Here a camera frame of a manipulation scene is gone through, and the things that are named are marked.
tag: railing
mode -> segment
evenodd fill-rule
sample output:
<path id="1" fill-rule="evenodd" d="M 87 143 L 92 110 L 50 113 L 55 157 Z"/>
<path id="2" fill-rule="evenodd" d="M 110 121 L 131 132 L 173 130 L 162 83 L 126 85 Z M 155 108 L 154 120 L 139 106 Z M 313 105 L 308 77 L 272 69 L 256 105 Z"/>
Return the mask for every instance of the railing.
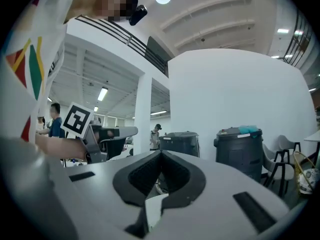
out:
<path id="1" fill-rule="evenodd" d="M 160 56 L 155 54 L 151 49 L 149 49 L 143 42 L 136 38 L 133 34 L 125 30 L 118 24 L 107 21 L 105 19 L 91 19 L 86 16 L 79 16 L 76 20 L 86 23 L 96 29 L 99 29 L 113 38 L 124 43 L 126 46 L 130 47 L 138 54 L 143 56 L 151 64 L 157 67 L 163 74 L 168 76 L 168 62 L 164 61 Z"/>
<path id="2" fill-rule="evenodd" d="M 308 23 L 304 15 L 297 10 L 295 27 L 290 44 L 284 57 L 280 57 L 278 59 L 296 67 L 307 50 L 311 35 L 311 25 Z"/>

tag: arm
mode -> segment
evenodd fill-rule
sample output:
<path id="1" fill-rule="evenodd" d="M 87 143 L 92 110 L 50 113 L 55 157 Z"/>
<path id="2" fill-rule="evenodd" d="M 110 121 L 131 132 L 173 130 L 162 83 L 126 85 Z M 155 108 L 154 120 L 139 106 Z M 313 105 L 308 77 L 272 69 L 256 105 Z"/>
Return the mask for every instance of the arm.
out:
<path id="1" fill-rule="evenodd" d="M 36 133 L 37 134 L 48 134 L 50 132 L 49 128 L 43 129 L 43 130 L 37 130 Z"/>
<path id="2" fill-rule="evenodd" d="M 79 139 L 35 135 L 35 144 L 49 156 L 60 159 L 86 159 L 86 148 Z"/>
<path id="3" fill-rule="evenodd" d="M 152 139 L 152 132 L 151 132 L 151 131 L 150 131 L 150 141 L 151 141 L 151 143 L 153 143 L 153 144 L 156 144 L 156 143 L 157 143 L 155 140 Z"/>

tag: bag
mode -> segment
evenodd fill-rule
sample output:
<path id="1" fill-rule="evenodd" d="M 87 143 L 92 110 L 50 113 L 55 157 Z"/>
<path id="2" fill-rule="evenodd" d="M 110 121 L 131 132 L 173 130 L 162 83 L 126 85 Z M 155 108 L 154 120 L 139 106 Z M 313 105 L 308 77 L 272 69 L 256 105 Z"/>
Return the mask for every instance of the bag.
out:
<path id="1" fill-rule="evenodd" d="M 313 168 L 302 170 L 296 156 L 301 155 L 305 157 L 312 165 Z M 320 180 L 320 170 L 315 168 L 315 165 L 311 160 L 306 157 L 301 152 L 295 151 L 293 153 L 294 158 L 294 168 L 295 168 L 295 176 L 296 182 L 298 185 L 299 193 L 303 195 L 311 195 L 316 188 L 317 182 Z"/>

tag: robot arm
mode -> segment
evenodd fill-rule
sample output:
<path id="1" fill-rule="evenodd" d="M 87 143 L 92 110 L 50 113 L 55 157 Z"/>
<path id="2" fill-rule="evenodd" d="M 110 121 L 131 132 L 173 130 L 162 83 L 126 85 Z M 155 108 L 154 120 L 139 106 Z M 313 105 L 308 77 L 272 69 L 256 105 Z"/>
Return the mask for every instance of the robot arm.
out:
<path id="1" fill-rule="evenodd" d="M 138 133 L 137 127 L 102 127 L 101 125 L 89 125 L 84 138 L 81 142 L 85 146 L 85 158 L 88 164 L 95 164 L 107 161 L 110 157 L 120 155 L 114 152 L 115 150 L 102 151 L 102 143 L 114 142 L 125 140 L 127 137 L 136 135 Z"/>

